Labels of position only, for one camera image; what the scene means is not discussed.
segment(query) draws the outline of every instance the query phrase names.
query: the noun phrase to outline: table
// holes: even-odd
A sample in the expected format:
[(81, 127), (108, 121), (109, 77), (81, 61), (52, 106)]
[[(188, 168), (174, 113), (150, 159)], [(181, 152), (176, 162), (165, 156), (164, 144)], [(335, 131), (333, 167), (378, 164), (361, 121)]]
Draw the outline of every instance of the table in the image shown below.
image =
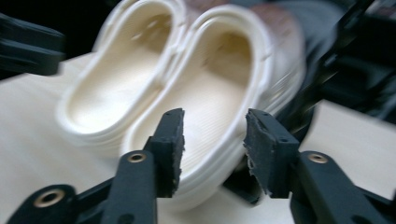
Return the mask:
[[(34, 191), (69, 184), (80, 193), (110, 178), (116, 158), (75, 147), (54, 119), (63, 92), (93, 53), (65, 61), (59, 75), (20, 75), (0, 82), (0, 223)], [(322, 101), (302, 146), (333, 157), (352, 181), (383, 197), (396, 189), (396, 127)], [(172, 213), (159, 204), (159, 223), (293, 223), (289, 200), (264, 197), (252, 207), (227, 189), (200, 206)]]

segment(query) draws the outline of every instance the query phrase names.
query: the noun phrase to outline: white shoe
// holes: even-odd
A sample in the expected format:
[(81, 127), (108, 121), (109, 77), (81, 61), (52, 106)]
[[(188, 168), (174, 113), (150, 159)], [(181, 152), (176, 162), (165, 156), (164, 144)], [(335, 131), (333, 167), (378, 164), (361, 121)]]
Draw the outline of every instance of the white shoe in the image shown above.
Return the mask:
[(231, 5), (200, 16), (178, 49), (174, 75), (125, 134), (120, 154), (142, 149), (164, 112), (185, 110), (180, 186), (160, 200), (165, 209), (190, 209), (216, 192), (245, 153), (248, 109), (274, 115), (301, 86), (300, 28), (272, 5), (254, 10), (260, 16)]
[(126, 0), (106, 20), (92, 61), (63, 96), (57, 120), (79, 146), (119, 146), (131, 122), (157, 97), (198, 17), (182, 0)]

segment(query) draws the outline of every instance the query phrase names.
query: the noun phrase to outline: shoe insole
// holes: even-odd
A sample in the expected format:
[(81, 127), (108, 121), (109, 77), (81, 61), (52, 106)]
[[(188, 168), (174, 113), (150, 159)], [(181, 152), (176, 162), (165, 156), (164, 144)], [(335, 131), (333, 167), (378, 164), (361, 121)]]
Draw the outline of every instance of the shoe insole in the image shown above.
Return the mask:
[(208, 156), (234, 119), (243, 119), (235, 114), (241, 109), (250, 78), (250, 45), (241, 35), (222, 34), (213, 28), (207, 31), (213, 34), (205, 34), (198, 44), (176, 85), (139, 123), (131, 138), (132, 150), (143, 148), (162, 113), (182, 107), (186, 111), (182, 175)]
[(120, 34), (128, 38), (114, 40), (71, 100), (71, 120), (82, 132), (101, 131), (128, 113), (136, 95), (147, 85), (170, 32), (171, 17), (158, 15), (131, 34)]

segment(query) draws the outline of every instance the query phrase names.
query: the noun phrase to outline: black clamp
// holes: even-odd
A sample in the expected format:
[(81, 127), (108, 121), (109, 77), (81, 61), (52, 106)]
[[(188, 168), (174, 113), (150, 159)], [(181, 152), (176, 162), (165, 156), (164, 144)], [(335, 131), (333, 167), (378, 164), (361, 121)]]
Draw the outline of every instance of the black clamp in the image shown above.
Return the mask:
[(356, 187), (335, 161), (299, 142), (270, 114), (249, 109), (245, 146), (250, 173), (271, 198), (287, 199), (294, 221), (396, 223), (396, 198), (384, 199)]
[(163, 115), (143, 150), (120, 158), (116, 175), (76, 195), (73, 187), (53, 185), (27, 198), (8, 224), (152, 224), (157, 198), (177, 190), (184, 150), (182, 109)]
[(61, 33), (0, 13), (0, 71), (54, 75), (63, 47)]

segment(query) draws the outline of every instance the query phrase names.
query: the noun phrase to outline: wooden surface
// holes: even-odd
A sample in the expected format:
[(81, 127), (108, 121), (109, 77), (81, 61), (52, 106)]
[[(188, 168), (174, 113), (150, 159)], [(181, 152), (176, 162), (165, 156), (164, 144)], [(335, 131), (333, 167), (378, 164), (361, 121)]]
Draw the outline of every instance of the wooden surface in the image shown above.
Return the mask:
[[(22, 75), (0, 82), (0, 223), (34, 191), (69, 184), (82, 192), (114, 175), (117, 159), (74, 147), (61, 137), (54, 109), (91, 55), (62, 64), (55, 77)], [(332, 156), (354, 183), (391, 198), (396, 189), (396, 128), (329, 102), (318, 104), (301, 150)], [(160, 223), (292, 223), (288, 200), (250, 207), (221, 189), (183, 213), (159, 206)]]

